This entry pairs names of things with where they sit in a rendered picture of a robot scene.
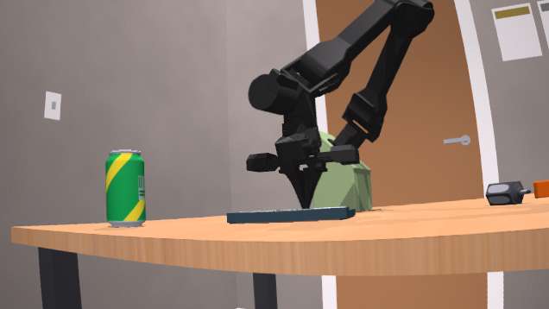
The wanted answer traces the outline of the orange digital multimeter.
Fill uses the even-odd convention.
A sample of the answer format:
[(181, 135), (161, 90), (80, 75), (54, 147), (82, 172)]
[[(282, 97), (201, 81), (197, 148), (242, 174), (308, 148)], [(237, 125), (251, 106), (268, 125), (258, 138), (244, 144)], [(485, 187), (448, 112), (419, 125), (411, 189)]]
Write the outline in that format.
[(533, 183), (533, 188), (535, 198), (549, 197), (549, 180), (536, 181)]

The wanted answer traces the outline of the green and yellow soda can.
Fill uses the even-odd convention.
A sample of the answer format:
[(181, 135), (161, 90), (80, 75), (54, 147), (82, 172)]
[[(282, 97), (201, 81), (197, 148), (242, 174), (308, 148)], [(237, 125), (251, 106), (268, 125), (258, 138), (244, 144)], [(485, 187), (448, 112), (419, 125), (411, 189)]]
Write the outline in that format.
[(110, 151), (105, 162), (107, 223), (139, 227), (146, 222), (144, 161), (141, 152)]

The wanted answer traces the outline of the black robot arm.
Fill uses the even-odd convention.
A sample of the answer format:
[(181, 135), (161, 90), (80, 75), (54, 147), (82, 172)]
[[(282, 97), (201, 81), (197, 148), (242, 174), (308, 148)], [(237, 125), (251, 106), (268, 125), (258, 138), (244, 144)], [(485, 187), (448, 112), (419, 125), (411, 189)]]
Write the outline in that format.
[[(391, 24), (368, 84), (352, 95), (342, 115), (347, 124), (336, 140), (327, 139), (333, 146), (351, 144), (356, 149), (366, 139), (373, 143), (381, 133), (388, 110), (387, 93), (401, 62), (412, 39), (426, 30), (434, 14), (427, 0), (375, 0), (332, 40), (318, 43), (280, 73), (273, 68), (254, 79), (249, 102), (257, 110), (283, 115), (284, 119), (317, 117), (315, 98), (335, 91), (348, 76), (351, 62)], [(282, 137), (274, 143), (280, 163), (305, 160), (310, 153), (318, 153), (322, 145), (318, 127), (301, 127), (302, 131), (293, 133), (289, 127), (282, 129)]]

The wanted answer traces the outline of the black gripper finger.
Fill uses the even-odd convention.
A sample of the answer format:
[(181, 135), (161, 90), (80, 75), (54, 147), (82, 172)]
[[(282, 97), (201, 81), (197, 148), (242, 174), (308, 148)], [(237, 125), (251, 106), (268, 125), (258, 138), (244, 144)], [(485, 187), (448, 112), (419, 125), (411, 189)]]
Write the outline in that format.
[(279, 170), (279, 173), (285, 174), (293, 185), (293, 189), (296, 192), (301, 208), (305, 209), (304, 195), (305, 195), (305, 176), (304, 172), (299, 169), (283, 169)]
[[(316, 186), (319, 182), (319, 179), (321, 177), (321, 174), (327, 171), (328, 170), (325, 167), (303, 167), (303, 172), (305, 176), (305, 195), (304, 195), (305, 209), (310, 208), (310, 205), (312, 203), (312, 197), (315, 192)], [(313, 181), (314, 177), (315, 179)]]

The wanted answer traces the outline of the dark teal keyboard case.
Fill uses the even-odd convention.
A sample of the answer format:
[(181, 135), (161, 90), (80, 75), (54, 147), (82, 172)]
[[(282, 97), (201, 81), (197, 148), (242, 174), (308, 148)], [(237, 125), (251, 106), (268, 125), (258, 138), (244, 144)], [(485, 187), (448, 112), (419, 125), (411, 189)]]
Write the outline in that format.
[(356, 209), (350, 210), (349, 207), (340, 206), (326, 207), (325, 209), (320, 208), (314, 210), (307, 209), (291, 211), (232, 212), (226, 213), (226, 216), (227, 224), (309, 221), (326, 219), (343, 220), (356, 216)]

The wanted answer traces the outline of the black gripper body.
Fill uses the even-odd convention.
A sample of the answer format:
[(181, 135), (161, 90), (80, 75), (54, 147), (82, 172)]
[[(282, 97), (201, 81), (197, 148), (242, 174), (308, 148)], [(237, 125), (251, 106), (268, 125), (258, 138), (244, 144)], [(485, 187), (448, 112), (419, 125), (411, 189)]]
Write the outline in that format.
[[(317, 118), (313, 116), (288, 117), (284, 119), (282, 128), (289, 127), (291, 129), (291, 133), (293, 133), (293, 132), (302, 131), (301, 125), (303, 124), (309, 124), (311, 128), (317, 127), (318, 126)], [(280, 163), (278, 156), (275, 154), (270, 154), (270, 153), (250, 154), (248, 159), (246, 160), (247, 171), (271, 172), (271, 171), (275, 171), (278, 167), (280, 167), (280, 170), (293, 169), (293, 168), (300, 170), (300, 165), (305, 165), (305, 164), (307, 165), (307, 167), (325, 167), (326, 168), (326, 162), (339, 162), (342, 165), (351, 165), (351, 164), (360, 163), (359, 152), (351, 144), (341, 145), (341, 146), (332, 146), (331, 156), (330, 156), (330, 151), (320, 153), (320, 149), (318, 150), (319, 150), (319, 153), (310, 153), (309, 155), (314, 155), (314, 156), (310, 156), (305, 160), (302, 160), (302, 161), (292, 160), (284, 163)], [(348, 161), (348, 162), (340, 162), (340, 161)], [(257, 168), (264, 168), (264, 169), (257, 169)]]

